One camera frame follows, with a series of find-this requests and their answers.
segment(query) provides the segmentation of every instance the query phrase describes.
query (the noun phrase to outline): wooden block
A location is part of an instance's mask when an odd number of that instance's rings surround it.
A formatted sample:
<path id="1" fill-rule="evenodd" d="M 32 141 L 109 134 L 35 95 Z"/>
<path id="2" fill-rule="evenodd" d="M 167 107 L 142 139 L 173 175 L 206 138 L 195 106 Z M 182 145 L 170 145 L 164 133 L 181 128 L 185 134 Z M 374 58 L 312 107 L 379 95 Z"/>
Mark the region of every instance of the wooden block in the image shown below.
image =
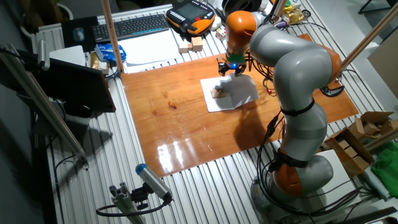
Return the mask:
<path id="1" fill-rule="evenodd" d="M 376 125 L 374 125 L 374 124 L 371 123 L 371 122 L 365 122 L 365 123 L 364 123 L 364 126 L 363 126 L 363 130 L 364 130 L 364 132 L 365 132 L 366 135 L 370 135 L 370 136 L 372 136 L 372 135 L 374 135 L 376 132 L 380 131 L 380 130 L 376 127 Z"/>
<path id="2" fill-rule="evenodd" d="M 189 49 L 189 46 L 188 46 L 188 42 L 186 40 L 185 41 L 180 41 L 178 43 L 178 52 L 180 52 L 180 54 L 188 53 L 189 50 L 190 49 Z"/>
<path id="3" fill-rule="evenodd" d="M 201 37 L 192 37 L 191 43 L 192 43 L 192 50 L 194 52 L 203 50 L 203 41 L 201 40 Z"/>
<path id="4" fill-rule="evenodd" d="M 338 143 L 343 149 L 346 149 L 347 147 L 349 147 L 349 144 L 347 141 L 342 140 Z"/>
<path id="5" fill-rule="evenodd" d="M 347 153 L 347 155 L 349 155 L 351 158 L 354 158 L 355 156 L 357 156 L 358 154 L 356 153 L 356 151 L 352 148 L 352 147 L 348 147 L 345 149 L 345 152 Z"/>
<path id="6" fill-rule="evenodd" d="M 211 96 L 212 96 L 213 98 L 222 98 L 222 97 L 225 97 L 225 96 L 226 96 L 226 94 L 225 94 L 223 88 L 220 88 L 220 89 L 212 89 L 212 90 L 210 90 L 210 91 L 211 91 Z"/>
<path id="7" fill-rule="evenodd" d="M 361 168 L 361 170 L 365 170 L 370 165 L 368 162 L 362 159 L 361 156 L 356 156 L 354 158 L 354 162 L 359 166 L 359 168 Z"/>

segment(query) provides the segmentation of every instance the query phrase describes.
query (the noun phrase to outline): computer monitor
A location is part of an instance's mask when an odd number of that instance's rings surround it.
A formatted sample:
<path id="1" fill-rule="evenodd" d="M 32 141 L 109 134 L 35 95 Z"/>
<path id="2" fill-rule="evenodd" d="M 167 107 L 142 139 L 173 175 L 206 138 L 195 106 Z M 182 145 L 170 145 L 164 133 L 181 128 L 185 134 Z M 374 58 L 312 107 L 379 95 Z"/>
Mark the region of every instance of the computer monitor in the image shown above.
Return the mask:
<path id="1" fill-rule="evenodd" d="M 37 63 L 37 55 L 18 50 L 21 57 Z M 50 59 L 48 71 L 32 72 L 45 94 L 65 101 L 69 107 L 86 106 L 97 112 L 115 112 L 108 84 L 102 71 Z M 11 71 L 0 60 L 0 84 L 23 91 Z"/>

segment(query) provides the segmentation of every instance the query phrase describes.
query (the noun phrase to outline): computer keyboard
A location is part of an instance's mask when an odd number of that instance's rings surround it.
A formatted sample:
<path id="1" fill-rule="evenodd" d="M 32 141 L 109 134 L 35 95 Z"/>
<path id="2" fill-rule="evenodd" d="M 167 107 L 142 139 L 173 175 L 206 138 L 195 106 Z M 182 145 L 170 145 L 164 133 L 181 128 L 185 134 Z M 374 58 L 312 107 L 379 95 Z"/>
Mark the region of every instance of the computer keyboard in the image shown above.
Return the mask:
<path id="1" fill-rule="evenodd" d="M 167 30 L 169 24 L 166 21 L 166 17 L 163 14 L 159 14 L 114 22 L 114 28 L 118 40 L 124 40 Z M 96 43 L 109 42 L 111 40 L 106 24 L 93 26 L 92 29 Z"/>

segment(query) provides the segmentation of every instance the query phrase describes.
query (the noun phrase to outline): white paper sheet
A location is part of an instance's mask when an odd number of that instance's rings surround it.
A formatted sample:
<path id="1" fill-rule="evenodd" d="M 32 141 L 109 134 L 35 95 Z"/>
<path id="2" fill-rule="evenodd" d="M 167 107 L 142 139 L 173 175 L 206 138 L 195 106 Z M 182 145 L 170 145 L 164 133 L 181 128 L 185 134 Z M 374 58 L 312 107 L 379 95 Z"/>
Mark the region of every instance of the white paper sheet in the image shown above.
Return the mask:
<path id="1" fill-rule="evenodd" d="M 50 52 L 50 58 L 74 63 L 75 65 L 85 66 L 86 64 L 85 53 L 80 45 Z"/>
<path id="2" fill-rule="evenodd" d="M 166 63 L 166 62 L 168 62 L 168 60 L 161 61 L 161 62 L 147 63 L 147 64 L 143 64 L 143 65 L 130 65 L 128 63 L 125 63 L 124 68 L 126 69 L 127 73 L 136 73 L 136 72 L 142 72 L 144 70 L 158 66 L 158 65 Z"/>
<path id="3" fill-rule="evenodd" d="M 235 77 L 230 74 L 225 77 L 207 78 L 200 80 L 207 110 L 209 112 L 233 110 L 245 103 L 260 98 L 256 84 L 249 75 Z M 226 94 L 222 98 L 213 98 L 212 89 L 223 88 Z"/>
<path id="4" fill-rule="evenodd" d="M 126 51 L 126 60 L 129 66 L 163 62 L 180 56 L 178 45 L 170 29 L 122 40 L 119 41 L 119 45 Z"/>

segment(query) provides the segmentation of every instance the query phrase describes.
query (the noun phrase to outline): wooden board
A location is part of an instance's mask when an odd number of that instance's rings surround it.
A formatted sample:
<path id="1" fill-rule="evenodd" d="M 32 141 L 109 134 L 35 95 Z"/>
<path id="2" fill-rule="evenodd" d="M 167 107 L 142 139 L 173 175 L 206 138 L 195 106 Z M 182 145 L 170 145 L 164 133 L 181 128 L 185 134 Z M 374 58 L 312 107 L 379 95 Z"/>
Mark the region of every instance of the wooden board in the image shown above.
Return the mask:
<path id="1" fill-rule="evenodd" d="M 278 99 L 263 87 L 263 76 L 252 70 L 244 74 L 252 77 L 260 98 L 235 110 L 209 113 L 200 80 L 220 76 L 219 56 L 122 74 L 145 162 L 160 177 L 259 146 L 265 127 L 280 110 Z M 316 90 L 313 96 L 329 123 L 358 114 L 345 91 L 328 98 Z M 271 140 L 279 133 L 277 127 Z"/>

